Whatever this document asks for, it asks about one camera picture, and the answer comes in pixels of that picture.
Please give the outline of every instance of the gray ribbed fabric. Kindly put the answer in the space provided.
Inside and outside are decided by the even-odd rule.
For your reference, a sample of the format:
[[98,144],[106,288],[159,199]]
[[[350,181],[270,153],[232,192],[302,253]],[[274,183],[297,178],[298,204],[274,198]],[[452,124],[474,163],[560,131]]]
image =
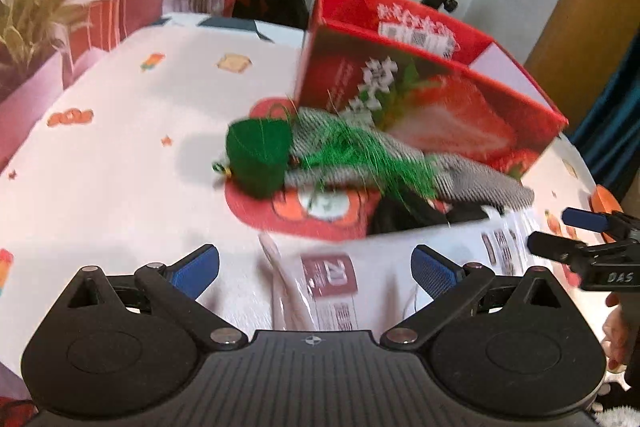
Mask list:
[[[291,154],[302,158],[322,147],[318,136],[331,119],[338,118],[325,111],[301,108],[293,125]],[[493,206],[508,206],[518,209],[531,206],[533,190],[523,187],[516,180],[500,174],[486,165],[454,154],[424,154],[388,134],[370,130],[385,146],[391,156],[414,161],[426,161],[434,169],[436,196],[442,201],[475,201]],[[293,169],[285,174],[285,186],[302,187],[316,185],[337,187],[378,188],[375,179],[366,168],[335,167],[315,169]]]

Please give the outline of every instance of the human hand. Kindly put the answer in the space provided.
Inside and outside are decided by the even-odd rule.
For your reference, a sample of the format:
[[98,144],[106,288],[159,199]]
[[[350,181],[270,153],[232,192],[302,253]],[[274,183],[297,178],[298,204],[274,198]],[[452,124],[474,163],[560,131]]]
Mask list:
[[604,340],[602,341],[602,349],[609,358],[607,368],[610,371],[614,371],[625,363],[624,361],[628,359],[630,355],[630,353],[626,352],[629,325],[622,316],[622,306],[619,306],[620,298],[616,293],[607,295],[605,304],[609,308],[616,306],[616,309],[610,312],[602,326],[602,331],[604,331],[605,334]]

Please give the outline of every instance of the strawberry box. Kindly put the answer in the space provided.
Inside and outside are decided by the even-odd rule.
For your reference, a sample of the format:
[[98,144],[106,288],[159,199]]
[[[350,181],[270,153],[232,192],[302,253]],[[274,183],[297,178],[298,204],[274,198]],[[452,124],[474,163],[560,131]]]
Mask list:
[[295,100],[515,177],[567,124],[490,36],[410,0],[316,0]]

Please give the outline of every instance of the table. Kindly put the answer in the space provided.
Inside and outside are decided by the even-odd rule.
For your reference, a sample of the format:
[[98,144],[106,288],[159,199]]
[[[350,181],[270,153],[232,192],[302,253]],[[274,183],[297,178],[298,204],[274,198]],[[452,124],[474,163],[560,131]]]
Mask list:
[[[92,122],[50,127],[45,117],[0,178],[0,248],[15,255],[0,298],[0,360],[17,374],[24,346],[79,267],[132,273],[151,261],[174,263],[203,243],[218,247],[221,274],[198,301],[250,337],[270,328],[271,280],[257,231],[231,213],[210,163],[223,154],[230,121],[246,117],[256,100],[291,94],[302,33],[260,25],[261,40],[255,32],[184,27],[201,19],[171,19],[130,36],[47,113],[91,109]],[[251,63],[242,73],[221,70],[227,54]],[[575,204],[591,189],[576,154],[556,140],[527,175],[540,212],[558,212],[554,205]],[[556,175],[563,155],[580,171],[570,184]],[[560,195],[549,200],[553,190]],[[319,243],[273,237],[284,255]],[[599,328],[604,298],[577,300]]]

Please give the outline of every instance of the curtain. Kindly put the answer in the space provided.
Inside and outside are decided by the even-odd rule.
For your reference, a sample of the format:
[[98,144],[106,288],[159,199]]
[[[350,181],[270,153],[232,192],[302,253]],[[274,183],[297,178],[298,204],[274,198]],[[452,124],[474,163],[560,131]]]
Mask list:
[[622,201],[640,167],[640,32],[570,140],[596,183]]

